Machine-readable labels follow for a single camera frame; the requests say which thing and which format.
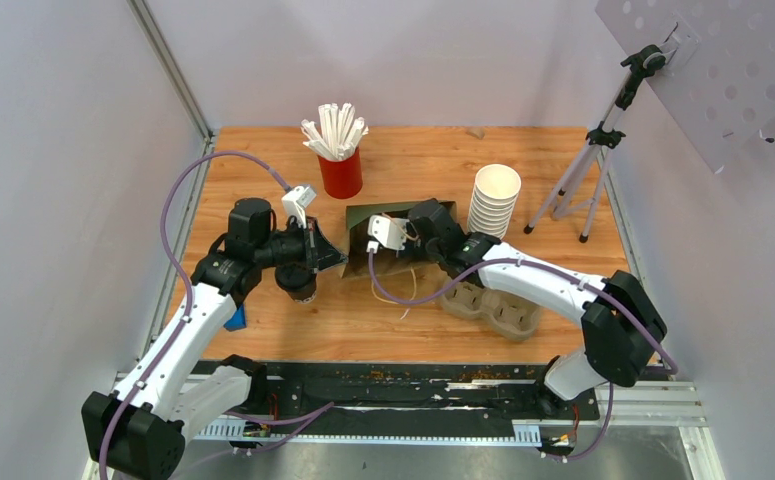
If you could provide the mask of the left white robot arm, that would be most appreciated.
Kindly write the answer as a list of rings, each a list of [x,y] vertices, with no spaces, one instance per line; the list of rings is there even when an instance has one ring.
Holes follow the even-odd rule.
[[[183,386],[220,329],[229,321],[244,327],[244,301],[264,270],[273,270],[291,299],[306,302],[315,295],[317,274],[347,261],[316,218],[291,214],[279,229],[268,201],[238,200],[158,340],[111,393],[93,392],[84,402],[91,458],[102,470],[167,479],[187,443],[223,413],[261,411],[269,400],[267,368],[243,356],[231,355],[200,384]]]

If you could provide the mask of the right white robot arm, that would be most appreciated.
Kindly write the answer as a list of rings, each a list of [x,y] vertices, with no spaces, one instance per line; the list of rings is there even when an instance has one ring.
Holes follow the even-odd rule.
[[[504,292],[549,309],[581,329],[583,345],[553,359],[534,390],[534,403],[559,417],[582,392],[608,383],[631,387],[654,356],[667,326],[641,282],[626,271],[580,273],[521,252],[496,236],[466,232],[437,200],[406,216],[414,251],[436,263],[453,284]]]

